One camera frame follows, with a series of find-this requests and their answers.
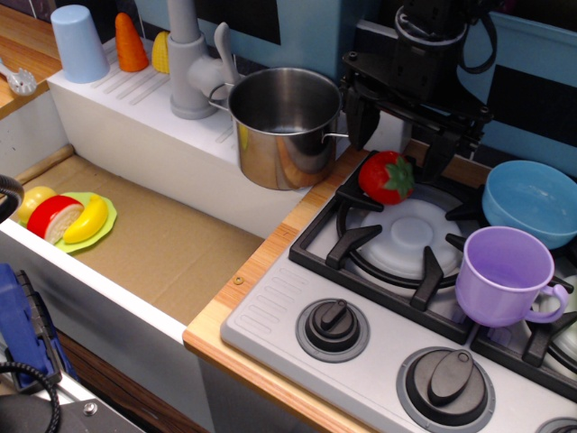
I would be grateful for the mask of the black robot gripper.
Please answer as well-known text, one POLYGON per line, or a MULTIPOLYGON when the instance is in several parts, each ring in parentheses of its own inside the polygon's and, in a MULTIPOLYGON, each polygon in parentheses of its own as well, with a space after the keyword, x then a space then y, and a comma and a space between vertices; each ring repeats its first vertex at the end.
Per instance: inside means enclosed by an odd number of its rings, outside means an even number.
POLYGON ((421 180, 434 183, 459 146, 478 145, 492 113, 457 76, 469 28, 444 35, 398 30, 390 57, 349 51, 343 56, 343 108, 348 138, 361 150, 374 134, 380 112, 432 133, 421 180))

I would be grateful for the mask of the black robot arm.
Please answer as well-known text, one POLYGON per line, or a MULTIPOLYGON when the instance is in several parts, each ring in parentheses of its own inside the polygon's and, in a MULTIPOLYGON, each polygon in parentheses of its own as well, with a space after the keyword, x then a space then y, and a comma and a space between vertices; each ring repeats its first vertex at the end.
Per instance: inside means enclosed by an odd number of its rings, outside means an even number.
POLYGON ((497 33, 489 13, 496 6, 494 1, 406 1, 396 12, 398 38, 391 57, 346 53, 341 91, 351 144, 364 147, 382 112, 430 131, 423 183, 436 181, 459 150, 479 144, 492 114, 457 72, 480 74, 494 64, 497 33), (469 67, 463 50, 476 23, 489 36, 490 55, 469 67))

